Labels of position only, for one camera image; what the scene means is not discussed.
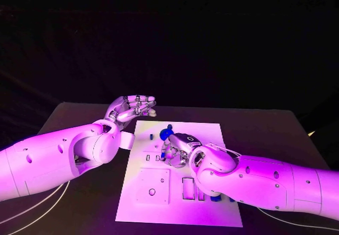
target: dark gray table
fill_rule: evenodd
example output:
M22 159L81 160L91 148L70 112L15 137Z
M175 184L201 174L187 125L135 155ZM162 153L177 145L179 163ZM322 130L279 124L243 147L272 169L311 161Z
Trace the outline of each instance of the dark gray table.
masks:
M93 123L102 119L109 105L63 103L40 134ZM185 108L156 106L156 118L140 117L126 131L135 132L138 120L220 123L227 147L254 156L279 159L292 164L329 169L311 138L291 111ZM109 164L71 181L67 193L50 214L18 234L339 234L286 224L259 209L239 204L244 228L174 224L116 222L120 193L129 161L129 150L120 149ZM0 203L0 221L29 208L54 190ZM0 225L8 234L29 224L54 205L63 190L31 212ZM339 222L301 212L269 211L295 223L339 228Z

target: blue object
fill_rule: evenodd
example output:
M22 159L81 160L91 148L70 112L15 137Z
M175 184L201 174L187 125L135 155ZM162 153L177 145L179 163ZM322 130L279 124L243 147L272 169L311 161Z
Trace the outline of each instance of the blue object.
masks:
M211 196L211 201L213 201L213 202L220 202L220 201L221 201L221 195L217 196L217 197L213 197L213 196Z
M172 131L172 125L169 125L168 128L161 131L161 139L165 141L172 134L175 134L175 132Z

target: rectangular cutout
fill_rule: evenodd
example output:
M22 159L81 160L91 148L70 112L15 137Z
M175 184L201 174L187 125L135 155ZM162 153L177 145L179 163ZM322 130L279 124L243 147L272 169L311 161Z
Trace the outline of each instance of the rectangular cutout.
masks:
M182 199L195 200L195 179L182 178Z
M205 194L204 194L204 192L200 190L198 187L197 187L197 189L198 189L198 199L200 199L200 201L205 201Z

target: robotic hand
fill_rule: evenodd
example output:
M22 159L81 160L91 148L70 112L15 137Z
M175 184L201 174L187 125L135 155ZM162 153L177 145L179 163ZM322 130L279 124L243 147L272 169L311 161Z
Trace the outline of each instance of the robotic hand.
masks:
M190 165L203 192L221 193L239 202L267 210L308 212L339 220L339 172L306 168L275 159L240 153L174 133L161 132L162 161L181 168ZM166 158L166 149L172 158Z
M122 130L139 116L156 116L152 96L122 96L104 119L18 142L0 152L0 201L44 192L109 163L135 135Z

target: small blue block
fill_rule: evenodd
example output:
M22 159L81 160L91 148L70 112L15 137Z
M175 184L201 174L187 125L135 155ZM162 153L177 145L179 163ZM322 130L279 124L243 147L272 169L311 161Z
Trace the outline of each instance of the small blue block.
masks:
M213 202L220 202L220 201L221 201L221 195L217 196L217 197L211 197L211 201L213 201Z

